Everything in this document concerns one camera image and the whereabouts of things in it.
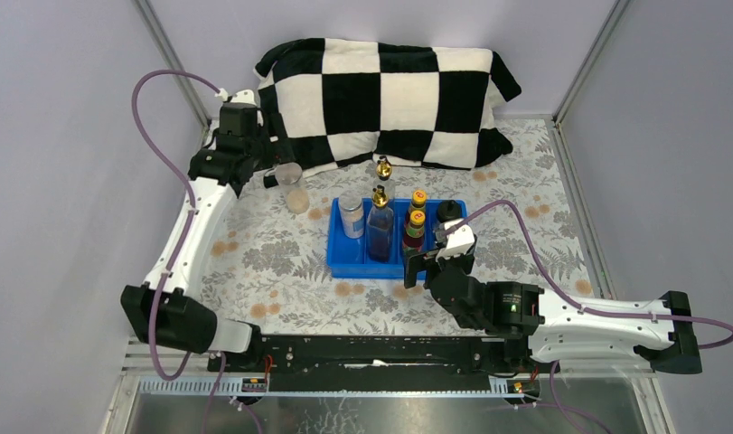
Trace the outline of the sauce bottle yellow cap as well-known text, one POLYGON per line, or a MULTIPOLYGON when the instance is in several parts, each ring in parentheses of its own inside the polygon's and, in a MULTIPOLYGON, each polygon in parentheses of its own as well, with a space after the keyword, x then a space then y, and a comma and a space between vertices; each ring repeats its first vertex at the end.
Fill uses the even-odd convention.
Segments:
POLYGON ((410 205, 408 208, 408 216, 410 216, 414 211, 425 212, 427 199, 428 194, 425 190, 415 190, 411 196, 410 205))
POLYGON ((409 213, 402 236, 402 253, 405 257, 422 251, 425 243, 426 215, 421 210, 409 213))

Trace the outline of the clear jar with steel lid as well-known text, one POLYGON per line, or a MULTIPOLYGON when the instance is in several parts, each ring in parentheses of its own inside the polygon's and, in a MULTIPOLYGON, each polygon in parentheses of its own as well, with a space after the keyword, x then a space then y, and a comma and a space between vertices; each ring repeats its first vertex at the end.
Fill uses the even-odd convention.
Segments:
POLYGON ((302 214, 309 208, 309 196, 303 177, 303 169, 298 163, 284 163, 275 171, 278 185, 282 188, 287 209, 294 214, 302 214))

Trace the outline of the glass oil bottle gold stopper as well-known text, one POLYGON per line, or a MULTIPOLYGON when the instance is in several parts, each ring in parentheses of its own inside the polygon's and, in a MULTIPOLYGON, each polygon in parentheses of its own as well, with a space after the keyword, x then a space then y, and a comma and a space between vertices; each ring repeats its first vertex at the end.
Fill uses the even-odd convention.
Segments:
POLYGON ((383 185, 378 184, 372 191, 372 205, 366 222, 368 255, 372 260, 386 263, 390 261, 392 252, 394 212, 383 185))
POLYGON ((386 156, 379 156, 376 168, 376 185, 384 187, 384 193, 387 194, 390 202, 396 199, 396 181, 393 174, 393 166, 386 156))

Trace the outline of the blue plastic divided bin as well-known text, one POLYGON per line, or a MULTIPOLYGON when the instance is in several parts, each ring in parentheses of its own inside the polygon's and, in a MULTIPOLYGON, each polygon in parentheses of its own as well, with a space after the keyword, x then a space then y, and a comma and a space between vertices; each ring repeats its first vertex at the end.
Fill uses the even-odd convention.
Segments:
MULTIPOLYGON (((394 201, 396 214, 394 214, 390 258, 387 262, 380 262, 369 256, 365 230, 364 234, 358 239, 351 239, 345 235, 338 200, 334 199, 333 202, 326 249, 326 263, 332 276, 348 279, 403 280, 404 264, 401 241, 405 212, 409 208, 410 199, 399 198, 394 201)), ((443 201, 442 199, 429 199, 426 204, 428 220, 426 222, 423 251, 435 248, 436 239, 432 231, 437 223, 437 208, 443 201)))

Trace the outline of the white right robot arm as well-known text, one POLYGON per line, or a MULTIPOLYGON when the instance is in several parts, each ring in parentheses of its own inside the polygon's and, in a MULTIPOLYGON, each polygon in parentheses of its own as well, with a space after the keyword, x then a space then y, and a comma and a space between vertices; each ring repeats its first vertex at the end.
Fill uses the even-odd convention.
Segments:
POLYGON ((522 373, 535 362, 646 361, 656 372, 702 371, 689 320, 691 304, 680 291, 650 301, 579 298, 573 307, 556 291, 514 281, 483 283, 470 276, 473 256, 439 259, 435 251, 404 261, 404 281, 424 287, 464 329, 509 341, 503 364, 522 373))

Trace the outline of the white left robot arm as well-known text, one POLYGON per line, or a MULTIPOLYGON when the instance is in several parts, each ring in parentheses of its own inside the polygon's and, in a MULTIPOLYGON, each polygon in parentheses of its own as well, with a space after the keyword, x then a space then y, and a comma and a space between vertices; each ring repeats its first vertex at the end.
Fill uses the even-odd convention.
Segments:
POLYGON ((252 103, 222 105, 214 144, 191 159, 189 188, 159 261, 140 286, 126 286, 121 306, 136 337, 195 354, 229 353, 243 372, 260 366, 258 327, 218 316, 196 300, 215 233, 249 179, 282 162, 287 132, 280 114, 252 103))

